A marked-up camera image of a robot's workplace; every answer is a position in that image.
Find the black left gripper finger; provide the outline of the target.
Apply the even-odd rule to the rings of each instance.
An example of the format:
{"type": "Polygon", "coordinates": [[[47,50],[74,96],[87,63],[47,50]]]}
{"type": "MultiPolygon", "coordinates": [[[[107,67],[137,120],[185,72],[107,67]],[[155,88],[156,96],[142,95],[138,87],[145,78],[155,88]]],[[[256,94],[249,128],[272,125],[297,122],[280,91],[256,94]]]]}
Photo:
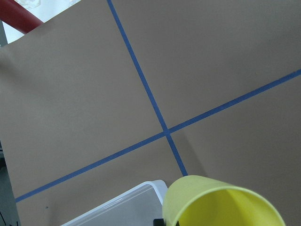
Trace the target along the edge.
{"type": "Polygon", "coordinates": [[[153,226],[165,226],[163,218],[156,218],[153,220],[153,226]]]}

